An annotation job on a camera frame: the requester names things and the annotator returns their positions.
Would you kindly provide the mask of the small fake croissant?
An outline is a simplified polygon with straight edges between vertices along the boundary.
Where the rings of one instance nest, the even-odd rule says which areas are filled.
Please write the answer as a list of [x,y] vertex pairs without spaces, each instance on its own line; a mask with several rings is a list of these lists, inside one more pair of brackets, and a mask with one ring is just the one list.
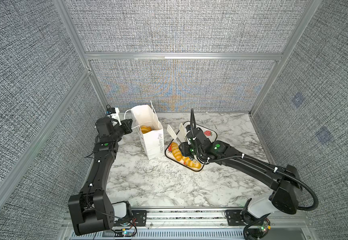
[[142,134],[146,134],[151,132],[153,129],[149,126],[140,126],[141,132]]

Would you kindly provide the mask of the white paper gift bag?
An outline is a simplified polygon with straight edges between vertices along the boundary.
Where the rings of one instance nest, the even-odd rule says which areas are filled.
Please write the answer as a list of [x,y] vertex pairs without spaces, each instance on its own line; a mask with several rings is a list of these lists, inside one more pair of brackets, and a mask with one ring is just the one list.
[[[124,119],[126,119],[127,113],[131,113],[132,130],[138,133],[148,159],[163,157],[165,151],[164,128],[159,121],[153,103],[150,102],[149,105],[139,105],[126,110]],[[149,126],[153,130],[142,134],[140,126]]]

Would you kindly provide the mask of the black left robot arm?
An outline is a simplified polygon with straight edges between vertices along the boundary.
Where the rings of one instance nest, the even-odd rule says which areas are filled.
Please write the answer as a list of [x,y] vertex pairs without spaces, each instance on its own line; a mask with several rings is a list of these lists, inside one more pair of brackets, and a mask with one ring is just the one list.
[[146,225],[146,211],[132,211],[125,202],[126,212],[115,212],[106,186],[111,167],[119,150],[119,141],[124,135],[132,133],[132,119],[116,120],[112,117],[103,117],[96,122],[98,135],[95,146],[89,159],[93,160],[87,179],[77,195],[70,196],[68,208],[71,216],[74,233],[77,236],[112,230],[128,223],[136,236],[138,227]]

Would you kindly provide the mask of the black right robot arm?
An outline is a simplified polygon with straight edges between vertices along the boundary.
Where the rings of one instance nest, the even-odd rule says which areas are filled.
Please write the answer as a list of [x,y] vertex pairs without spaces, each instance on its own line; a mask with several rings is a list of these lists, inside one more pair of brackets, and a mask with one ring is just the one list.
[[247,200],[243,210],[246,222],[274,212],[297,213],[302,186],[298,183],[300,176],[295,167],[272,165],[246,155],[225,142],[211,142],[201,128],[192,124],[185,129],[186,141],[181,145],[184,153],[196,155],[204,163],[216,163],[241,171],[270,188],[267,193]]

